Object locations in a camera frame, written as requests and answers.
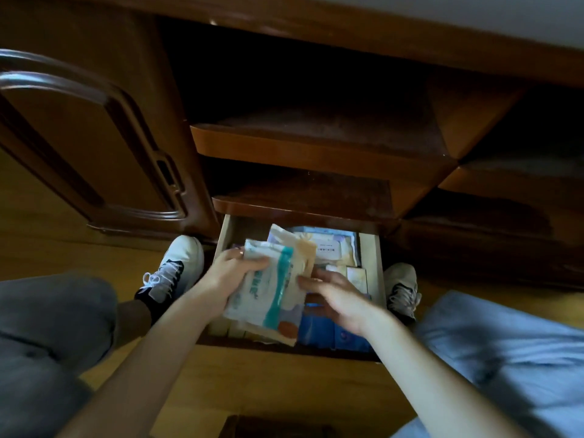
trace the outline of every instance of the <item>shoelace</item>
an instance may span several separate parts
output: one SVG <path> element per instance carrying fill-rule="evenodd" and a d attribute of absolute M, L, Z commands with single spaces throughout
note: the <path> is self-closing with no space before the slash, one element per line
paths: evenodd
<path fill-rule="evenodd" d="M 144 287 L 155 287 L 161 284 L 161 289 L 171 296 L 171 290 L 176 284 L 176 278 L 180 272 L 180 266 L 177 263 L 166 262 L 161 265 L 154 273 L 146 272 L 142 277 Z"/>
<path fill-rule="evenodd" d="M 402 315 L 416 319 L 413 313 L 420 304 L 422 294 L 402 284 L 396 284 L 394 291 L 395 293 L 389 297 L 391 308 Z"/>

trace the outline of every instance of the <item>wooden floor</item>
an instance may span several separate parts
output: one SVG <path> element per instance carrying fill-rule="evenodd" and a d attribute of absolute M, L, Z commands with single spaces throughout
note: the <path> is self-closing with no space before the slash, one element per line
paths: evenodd
<path fill-rule="evenodd" d="M 157 269 L 168 243 L 110 237 L 85 221 L 0 153 L 0 280 L 77 269 L 113 283 L 130 299 L 144 272 Z M 419 314 L 449 288 L 584 328 L 584 294 L 479 283 L 419 280 Z M 84 375 L 98 387 L 133 345 Z M 329 423 L 343 436 L 389 436 L 414 412 L 383 366 L 197 346 L 176 382 L 153 435 L 217 437 L 227 415 Z"/>

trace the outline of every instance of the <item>white shoelace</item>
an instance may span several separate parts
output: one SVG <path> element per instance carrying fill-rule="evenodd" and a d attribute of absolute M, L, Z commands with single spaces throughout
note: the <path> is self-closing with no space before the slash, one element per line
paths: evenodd
<path fill-rule="evenodd" d="M 422 294 L 419 294 L 416 289 L 410 290 L 399 284 L 397 292 L 389 298 L 393 310 L 413 319 L 416 319 L 413 313 L 415 312 L 416 307 L 418 307 L 418 304 L 420 304 L 421 299 Z"/>
<path fill-rule="evenodd" d="M 159 294 L 159 292 L 156 292 L 157 295 L 155 295 L 151 291 L 150 296 L 155 301 L 163 302 L 167 296 L 171 296 L 172 285 L 174 284 L 174 279 L 176 274 L 179 273 L 179 270 L 180 266 L 178 264 L 167 262 L 161 265 L 156 272 L 146 272 L 144 274 L 142 277 L 144 287 L 151 287 L 153 290 L 156 288 L 157 291 L 164 293 Z"/>

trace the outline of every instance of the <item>shoe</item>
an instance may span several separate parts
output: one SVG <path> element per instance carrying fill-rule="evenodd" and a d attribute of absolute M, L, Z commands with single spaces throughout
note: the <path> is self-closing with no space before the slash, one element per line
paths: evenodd
<path fill-rule="evenodd" d="M 150 310 L 152 324 L 188 289 L 194 286 L 203 273 L 203 247 L 196 238 L 180 235 L 164 254 L 160 267 L 154 273 L 146 272 L 144 286 L 135 294 Z"/>
<path fill-rule="evenodd" d="M 385 281 L 385 296 L 387 309 L 394 314 L 411 318 L 415 321 L 413 313 L 420 304 L 422 294 L 418 293 L 416 270 L 412 265 L 396 263 L 383 272 Z"/>

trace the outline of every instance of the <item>forearm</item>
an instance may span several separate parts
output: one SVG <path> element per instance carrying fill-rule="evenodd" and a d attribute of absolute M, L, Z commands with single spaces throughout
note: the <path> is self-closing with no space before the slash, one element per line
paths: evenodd
<path fill-rule="evenodd" d="M 203 312 L 196 295 L 179 298 L 58 438 L 148 436 L 206 325 Z"/>
<path fill-rule="evenodd" d="M 371 310 L 365 337 L 433 438 L 527 436 L 389 312 Z"/>

